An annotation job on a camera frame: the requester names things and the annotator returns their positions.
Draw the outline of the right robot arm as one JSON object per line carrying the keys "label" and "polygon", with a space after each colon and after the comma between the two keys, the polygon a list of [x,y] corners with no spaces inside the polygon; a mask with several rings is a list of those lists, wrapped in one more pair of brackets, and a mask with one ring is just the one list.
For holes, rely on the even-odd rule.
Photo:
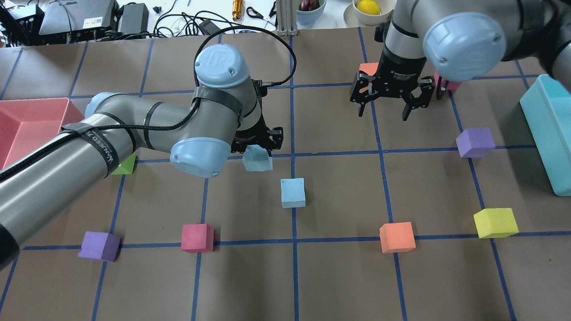
{"label": "right robot arm", "polygon": [[374,39],[384,45],[377,67],[359,69],[349,97],[359,116],[380,97],[404,100],[402,120],[428,107],[440,83],[420,76],[426,61],[443,79],[466,82],[533,56],[570,89],[568,0],[398,0]]}

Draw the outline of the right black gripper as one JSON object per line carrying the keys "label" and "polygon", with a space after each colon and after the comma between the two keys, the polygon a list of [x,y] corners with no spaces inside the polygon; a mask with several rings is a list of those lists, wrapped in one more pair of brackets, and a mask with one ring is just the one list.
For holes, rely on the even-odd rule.
{"label": "right black gripper", "polygon": [[349,100],[358,106],[358,116],[362,117],[367,103],[379,97],[402,98],[405,107],[402,120],[406,121],[412,110],[427,108],[435,90],[434,77],[420,75],[427,59],[404,58],[384,48],[376,75],[358,71],[350,89]]}

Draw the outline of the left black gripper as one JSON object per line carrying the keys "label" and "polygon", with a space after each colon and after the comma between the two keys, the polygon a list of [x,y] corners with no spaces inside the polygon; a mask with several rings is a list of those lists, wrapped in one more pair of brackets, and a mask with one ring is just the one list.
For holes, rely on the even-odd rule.
{"label": "left black gripper", "polygon": [[265,123],[263,114],[253,126],[235,132],[234,140],[231,142],[231,154],[245,152],[249,145],[258,145],[267,150],[269,156],[273,156],[273,151],[281,150],[284,140],[284,128],[275,127],[269,129]]}

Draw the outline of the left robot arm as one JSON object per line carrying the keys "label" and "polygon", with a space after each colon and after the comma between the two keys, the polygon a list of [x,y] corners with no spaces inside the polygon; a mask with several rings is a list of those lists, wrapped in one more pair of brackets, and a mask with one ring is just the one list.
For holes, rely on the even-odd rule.
{"label": "left robot arm", "polygon": [[168,152],[178,170],[217,177],[230,154],[283,145],[269,128],[262,99],[270,83],[253,80],[241,52],[222,43],[199,49],[188,106],[123,93],[100,93],[86,117],[61,126],[41,148],[1,171],[1,268],[98,181],[140,148]]}

